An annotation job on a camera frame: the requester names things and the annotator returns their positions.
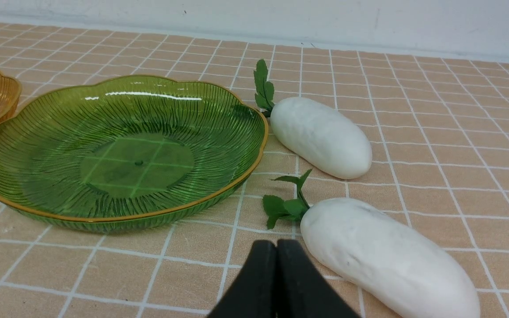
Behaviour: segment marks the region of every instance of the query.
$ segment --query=white radish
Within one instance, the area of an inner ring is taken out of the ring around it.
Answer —
[[[285,147],[311,165],[340,179],[354,179],[372,165],[372,147],[359,126],[331,107],[305,97],[272,102],[264,60],[257,63],[255,99],[270,115],[273,133]]]
[[[296,183],[299,199],[280,207],[276,197],[265,196],[269,225],[271,219],[301,219],[313,257],[403,318],[480,318],[475,286],[453,257],[362,201],[339,197],[309,207],[300,190],[309,172],[277,179]]]

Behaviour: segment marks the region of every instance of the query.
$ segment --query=radish leaf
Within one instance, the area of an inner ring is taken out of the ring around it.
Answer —
[[[265,195],[262,197],[262,206],[264,212],[268,216],[266,222],[267,229],[273,229],[278,219],[300,221],[305,212],[309,209],[309,204],[305,200],[304,194],[301,191],[306,179],[311,173],[311,169],[306,171],[301,177],[294,177],[291,175],[283,175],[274,179],[274,181],[291,182],[297,187],[297,198],[284,201],[282,198],[275,195]]]
[[[274,98],[274,84],[267,81],[268,68],[266,67],[264,59],[260,59],[256,63],[256,70],[253,71],[253,75],[255,83],[254,86],[256,87],[254,101],[256,101],[258,107],[270,113],[272,111],[272,107],[274,107],[274,102],[272,101]]]

